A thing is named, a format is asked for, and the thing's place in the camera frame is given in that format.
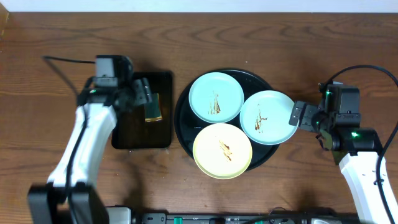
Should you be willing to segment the green and yellow sponge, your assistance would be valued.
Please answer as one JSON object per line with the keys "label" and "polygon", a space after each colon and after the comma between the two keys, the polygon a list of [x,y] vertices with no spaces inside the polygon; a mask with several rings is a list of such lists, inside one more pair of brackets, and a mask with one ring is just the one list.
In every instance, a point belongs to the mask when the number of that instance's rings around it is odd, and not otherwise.
{"label": "green and yellow sponge", "polygon": [[159,94],[151,94],[152,101],[144,105],[145,122],[150,123],[162,120],[162,113],[160,110]]}

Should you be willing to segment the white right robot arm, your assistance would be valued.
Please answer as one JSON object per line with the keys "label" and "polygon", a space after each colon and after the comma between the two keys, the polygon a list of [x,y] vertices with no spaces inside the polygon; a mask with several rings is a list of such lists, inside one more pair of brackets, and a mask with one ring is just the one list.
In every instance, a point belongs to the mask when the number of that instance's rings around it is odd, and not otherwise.
{"label": "white right robot arm", "polygon": [[397,200],[384,158],[385,149],[374,129],[359,127],[358,106],[309,105],[297,101],[289,123],[317,134],[331,151],[348,183],[358,217],[365,223],[397,223]]}

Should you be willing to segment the yellow plate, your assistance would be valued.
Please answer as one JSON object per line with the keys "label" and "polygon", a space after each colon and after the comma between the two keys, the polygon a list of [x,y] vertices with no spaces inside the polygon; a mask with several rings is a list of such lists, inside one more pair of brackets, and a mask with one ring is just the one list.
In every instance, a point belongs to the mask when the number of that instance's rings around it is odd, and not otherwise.
{"label": "yellow plate", "polygon": [[206,175],[232,179],[244,173],[252,160],[252,145],[245,133],[232,124],[211,124],[193,142],[193,158]]}

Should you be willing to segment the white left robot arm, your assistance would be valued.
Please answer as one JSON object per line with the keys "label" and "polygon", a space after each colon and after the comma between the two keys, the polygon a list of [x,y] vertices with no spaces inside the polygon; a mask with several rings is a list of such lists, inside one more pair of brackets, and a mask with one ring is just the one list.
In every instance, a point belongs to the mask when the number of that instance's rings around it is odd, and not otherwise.
{"label": "white left robot arm", "polygon": [[107,207],[96,192],[106,143],[119,111],[151,102],[146,78],[91,77],[77,96],[75,124],[63,156],[45,185],[27,198],[34,223],[131,223],[129,207]]}

